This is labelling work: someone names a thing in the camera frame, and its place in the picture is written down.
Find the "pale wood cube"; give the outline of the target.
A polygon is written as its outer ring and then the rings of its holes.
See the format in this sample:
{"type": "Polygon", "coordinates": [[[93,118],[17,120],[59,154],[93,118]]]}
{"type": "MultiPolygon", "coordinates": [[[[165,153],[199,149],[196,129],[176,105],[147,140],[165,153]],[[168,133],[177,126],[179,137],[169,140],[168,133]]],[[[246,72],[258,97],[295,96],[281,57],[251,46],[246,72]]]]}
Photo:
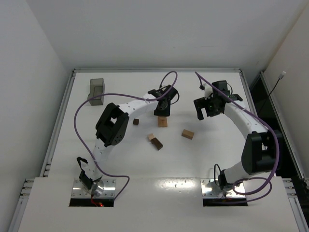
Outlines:
{"type": "Polygon", "coordinates": [[[164,117],[164,116],[159,116],[158,119],[159,119],[159,121],[161,121],[161,122],[167,122],[167,118],[164,117]]]}

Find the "light brown block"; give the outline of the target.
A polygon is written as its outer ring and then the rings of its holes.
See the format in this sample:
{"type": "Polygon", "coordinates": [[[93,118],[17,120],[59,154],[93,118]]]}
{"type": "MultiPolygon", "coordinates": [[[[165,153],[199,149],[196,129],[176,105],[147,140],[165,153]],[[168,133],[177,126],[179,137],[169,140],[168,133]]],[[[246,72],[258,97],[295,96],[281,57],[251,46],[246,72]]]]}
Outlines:
{"type": "Polygon", "coordinates": [[[194,135],[195,135],[195,133],[192,132],[192,131],[189,131],[189,130],[186,130],[186,129],[184,129],[184,130],[182,131],[182,137],[185,137],[185,138],[187,138],[187,139],[192,140],[193,137],[194,137],[194,135]]]}

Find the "tan wood cube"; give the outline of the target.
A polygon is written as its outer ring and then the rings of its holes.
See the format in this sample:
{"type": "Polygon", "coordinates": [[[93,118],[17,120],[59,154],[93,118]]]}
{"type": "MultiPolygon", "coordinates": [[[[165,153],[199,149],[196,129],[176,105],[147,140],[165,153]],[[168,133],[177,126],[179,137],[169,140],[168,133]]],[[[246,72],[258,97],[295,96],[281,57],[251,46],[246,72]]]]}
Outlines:
{"type": "Polygon", "coordinates": [[[147,138],[149,141],[152,141],[155,138],[155,136],[151,133],[147,135],[147,138]]]}

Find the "dark wood arch block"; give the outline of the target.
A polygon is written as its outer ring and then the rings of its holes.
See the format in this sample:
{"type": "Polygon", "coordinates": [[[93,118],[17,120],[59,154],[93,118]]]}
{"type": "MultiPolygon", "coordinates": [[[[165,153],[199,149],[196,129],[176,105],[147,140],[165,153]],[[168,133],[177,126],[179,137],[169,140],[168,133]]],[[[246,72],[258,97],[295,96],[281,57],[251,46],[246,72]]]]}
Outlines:
{"type": "Polygon", "coordinates": [[[153,138],[151,140],[151,143],[156,147],[157,150],[160,150],[163,148],[163,144],[157,138],[153,138]]]}

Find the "smoky transparent plastic box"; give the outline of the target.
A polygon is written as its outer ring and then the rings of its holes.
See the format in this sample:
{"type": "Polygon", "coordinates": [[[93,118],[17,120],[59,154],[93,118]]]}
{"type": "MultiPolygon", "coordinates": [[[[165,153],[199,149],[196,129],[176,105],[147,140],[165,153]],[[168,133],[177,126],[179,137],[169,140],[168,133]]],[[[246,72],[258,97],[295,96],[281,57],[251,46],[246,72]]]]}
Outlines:
{"type": "Polygon", "coordinates": [[[104,104],[105,83],[103,78],[90,80],[90,92],[87,99],[91,106],[100,106],[104,104]]]}

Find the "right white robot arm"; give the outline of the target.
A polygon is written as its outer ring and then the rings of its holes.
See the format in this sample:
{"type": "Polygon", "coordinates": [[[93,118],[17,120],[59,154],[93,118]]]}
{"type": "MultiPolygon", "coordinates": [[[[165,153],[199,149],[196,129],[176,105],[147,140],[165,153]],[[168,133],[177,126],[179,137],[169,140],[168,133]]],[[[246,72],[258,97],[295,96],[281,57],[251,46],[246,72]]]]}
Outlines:
{"type": "Polygon", "coordinates": [[[198,119],[203,120],[203,109],[208,117],[224,114],[245,139],[240,162],[220,171],[217,181],[220,189],[230,189],[235,182],[256,174],[274,174],[281,164],[282,134],[268,128],[248,112],[241,96],[233,93],[227,81],[216,81],[212,85],[210,93],[194,100],[198,119]]]}

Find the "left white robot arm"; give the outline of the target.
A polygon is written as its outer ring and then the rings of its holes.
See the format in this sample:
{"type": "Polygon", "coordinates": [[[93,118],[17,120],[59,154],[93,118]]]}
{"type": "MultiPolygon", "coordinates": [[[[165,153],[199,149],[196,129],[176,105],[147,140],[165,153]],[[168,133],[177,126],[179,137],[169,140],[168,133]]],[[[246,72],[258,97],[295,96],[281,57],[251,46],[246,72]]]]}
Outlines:
{"type": "Polygon", "coordinates": [[[93,190],[94,185],[102,178],[102,175],[115,178],[126,178],[127,181],[130,180],[130,177],[127,175],[112,175],[106,173],[99,166],[100,160],[107,158],[110,150],[124,139],[129,121],[149,111],[153,111],[155,116],[170,116],[171,100],[179,96],[179,93],[172,85],[168,85],[166,87],[160,87],[157,90],[150,90],[142,97],[125,94],[123,96],[132,98],[133,101],[119,105],[109,103],[106,106],[95,125],[96,143],[93,150],[90,150],[77,130],[77,115],[87,102],[82,103],[74,115],[73,126],[75,133],[90,154],[95,168],[100,173],[97,177],[94,174],[87,175],[81,162],[88,164],[88,161],[81,157],[77,158],[81,169],[79,180],[87,190],[93,190]]]}

